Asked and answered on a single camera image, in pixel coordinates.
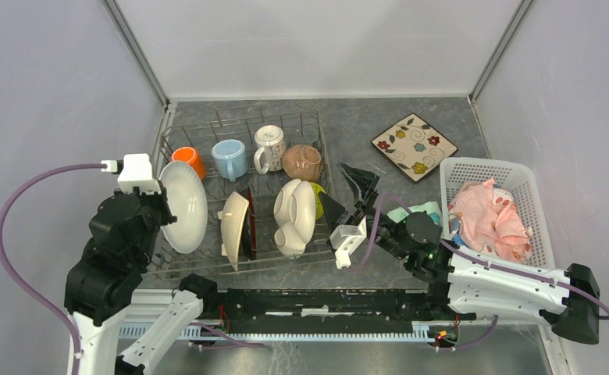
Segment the white bowl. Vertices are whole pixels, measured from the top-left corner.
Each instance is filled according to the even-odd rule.
[[[316,197],[309,182],[300,182],[293,191],[288,204],[288,217],[302,240],[309,242],[316,225]]]
[[[277,200],[275,200],[275,207],[272,209],[272,213],[275,214],[275,220],[277,224],[281,227],[285,223],[289,221],[288,218],[288,202],[290,201],[290,196],[295,191],[295,188],[300,184],[300,180],[297,178],[295,180],[288,181],[282,187],[282,190],[277,195]]]
[[[302,240],[291,222],[286,222],[275,232],[275,244],[285,256],[301,255],[305,252],[307,242]]]
[[[160,173],[167,204],[178,220],[162,227],[166,240],[182,254],[196,250],[205,236],[208,201],[196,171],[185,162],[170,162]]]

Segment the white mug with pattern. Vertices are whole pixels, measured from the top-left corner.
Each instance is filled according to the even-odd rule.
[[[283,130],[275,125],[265,125],[254,134],[256,153],[254,166],[260,174],[281,170],[282,156],[286,151]]]

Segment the floral plate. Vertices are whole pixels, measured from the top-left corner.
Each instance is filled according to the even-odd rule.
[[[434,170],[458,148],[414,113],[395,123],[371,141],[414,182]]]

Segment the metal frame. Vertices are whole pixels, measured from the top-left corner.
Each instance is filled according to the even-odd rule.
[[[176,106],[177,102],[169,104],[162,121],[164,128],[158,136],[158,144],[153,155],[155,172],[157,175],[157,170],[169,162],[170,156],[179,147],[191,146],[200,151],[208,169],[203,180],[208,199],[208,228],[200,248],[189,255],[175,252],[168,241],[160,238],[153,262],[149,266],[149,274],[157,280],[175,282],[192,272],[206,277],[216,277],[334,261],[331,248],[326,244],[329,234],[325,218],[317,220],[312,240],[307,245],[305,253],[297,259],[286,257],[276,248],[272,241],[272,233],[277,229],[272,208],[280,188],[290,178],[283,171],[260,175],[251,162],[256,150],[254,132],[263,125],[275,124],[283,129],[289,147],[295,144],[307,144],[320,152],[322,169],[318,183],[328,194],[333,194],[332,176],[317,102],[298,102],[295,109],[288,113],[268,114],[260,105],[220,109],[215,112],[216,120],[174,125],[173,112]],[[209,151],[216,142],[231,138],[239,139],[246,144],[248,158],[248,172],[235,183],[230,183],[219,175]],[[221,238],[216,213],[223,209],[226,198],[231,192],[242,191],[246,187],[251,189],[254,206],[254,213],[250,214],[255,218],[257,228],[258,248],[255,251],[258,258],[230,263],[225,256],[220,255]]]
[[[136,339],[163,317],[165,307],[173,306],[172,291],[136,290],[132,304],[127,309],[125,323],[120,329],[119,338]],[[348,300],[343,295],[353,296]],[[424,309],[414,306],[423,303],[426,291],[420,290],[384,290],[384,289],[319,289],[289,290],[288,292],[272,290],[225,290],[219,291],[220,300],[210,303],[221,303],[228,311],[227,319],[234,321],[233,333],[227,334],[238,340],[250,341],[392,341],[392,342],[433,342],[428,335],[430,324],[449,325],[451,320],[419,321],[418,318],[431,317]],[[322,308],[312,309],[299,307],[322,303]],[[356,324],[325,321],[322,316],[338,316],[340,319],[357,316]],[[221,327],[217,312],[208,307],[194,322],[212,327]],[[327,332],[318,332],[316,328],[328,327]],[[190,341],[218,341],[218,337],[201,334],[195,327],[187,327],[179,332],[177,338]]]
[[[151,89],[157,99],[164,105],[165,107],[169,105],[169,97],[166,95],[162,85],[159,83],[157,76],[155,75],[155,71],[151,68],[151,64],[148,63],[148,59],[144,54],[144,51],[141,50],[141,46],[137,41],[137,37],[134,36],[130,25],[128,24],[125,16],[123,15],[123,11],[120,9],[118,2],[116,0],[102,0],[102,3],[105,4],[105,7],[109,11],[109,15],[112,17],[114,24],[118,27],[118,30],[127,45],[127,48],[134,56],[134,59],[139,64],[139,68],[146,76],[148,83],[151,85]]]
[[[528,14],[528,11],[530,10],[530,7],[534,1],[535,0],[521,0],[521,2],[518,4],[514,15],[511,16],[511,20],[509,20],[509,23],[507,24],[507,28],[504,29],[500,40],[497,42],[489,61],[486,63],[484,70],[479,75],[479,79],[477,80],[475,87],[468,96],[472,102],[475,102],[482,94],[482,91],[486,87],[486,83],[490,79],[491,75],[493,75],[493,71],[495,70],[497,64],[499,64],[502,60],[504,53],[507,51],[509,44],[514,39],[516,31],[518,31],[518,28],[521,26],[523,19],[525,19],[525,16]]]
[[[203,300],[195,293],[177,291],[169,308],[129,348],[121,352],[123,362],[136,368],[143,365],[144,375],[155,373],[155,368],[173,342],[193,319],[201,315],[203,308]]]

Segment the brown cup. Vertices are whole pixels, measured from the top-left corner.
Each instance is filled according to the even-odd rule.
[[[291,179],[316,182],[321,177],[321,154],[312,146],[295,145],[282,157],[284,171]]]

